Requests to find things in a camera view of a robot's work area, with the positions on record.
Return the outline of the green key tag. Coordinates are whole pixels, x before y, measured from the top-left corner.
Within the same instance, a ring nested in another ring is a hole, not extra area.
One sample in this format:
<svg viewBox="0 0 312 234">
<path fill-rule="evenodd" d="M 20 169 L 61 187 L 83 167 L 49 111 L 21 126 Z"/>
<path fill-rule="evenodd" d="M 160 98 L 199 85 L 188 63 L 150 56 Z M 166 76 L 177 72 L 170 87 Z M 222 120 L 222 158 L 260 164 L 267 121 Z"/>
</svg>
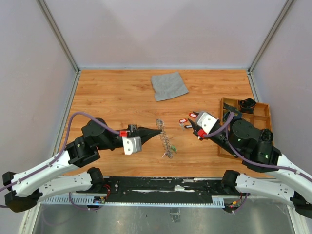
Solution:
<svg viewBox="0 0 312 234">
<path fill-rule="evenodd" d="M 175 154 L 177 154 L 177 149 L 175 146 L 171 146 L 170 147 L 171 151 L 174 152 Z"/>
</svg>

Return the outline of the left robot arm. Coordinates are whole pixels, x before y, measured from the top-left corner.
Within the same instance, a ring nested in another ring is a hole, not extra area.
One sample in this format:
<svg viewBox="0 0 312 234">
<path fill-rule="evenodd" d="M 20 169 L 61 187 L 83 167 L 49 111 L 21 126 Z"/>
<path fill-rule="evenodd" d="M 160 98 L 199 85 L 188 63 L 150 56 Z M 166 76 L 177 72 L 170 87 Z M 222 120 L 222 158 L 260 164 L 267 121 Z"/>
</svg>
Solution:
<svg viewBox="0 0 312 234">
<path fill-rule="evenodd" d="M 100 159 L 102 150 L 123 148 L 125 155 L 138 153 L 144 143 L 161 134 L 160 129 L 132 124 L 127 129 L 113 130 L 101 118 L 90 120 L 81 131 L 81 136 L 43 163 L 22 173 L 4 173 L 2 181 L 8 192 L 2 207 L 19 213 L 52 196 L 72 192 L 99 193 L 108 189 L 99 168 L 92 167 L 74 176 L 65 176 L 64 173 Z"/>
</svg>

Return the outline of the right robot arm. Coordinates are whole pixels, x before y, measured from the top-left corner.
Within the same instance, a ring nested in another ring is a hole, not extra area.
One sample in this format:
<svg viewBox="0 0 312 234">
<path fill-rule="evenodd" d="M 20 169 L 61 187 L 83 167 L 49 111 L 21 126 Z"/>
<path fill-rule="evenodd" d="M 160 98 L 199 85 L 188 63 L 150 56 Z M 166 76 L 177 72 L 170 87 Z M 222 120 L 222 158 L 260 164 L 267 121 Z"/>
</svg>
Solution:
<svg viewBox="0 0 312 234">
<path fill-rule="evenodd" d="M 242 193 L 276 199 L 293 207 L 300 215 L 312 216 L 312 176 L 292 163 L 273 145 L 273 133 L 258 129 L 230 113 L 223 124 L 207 112 L 191 113 L 191 126 L 199 140 L 209 139 L 242 160 L 248 169 L 271 175 L 278 183 L 262 181 L 227 170 L 221 181 L 226 195 Z"/>
</svg>

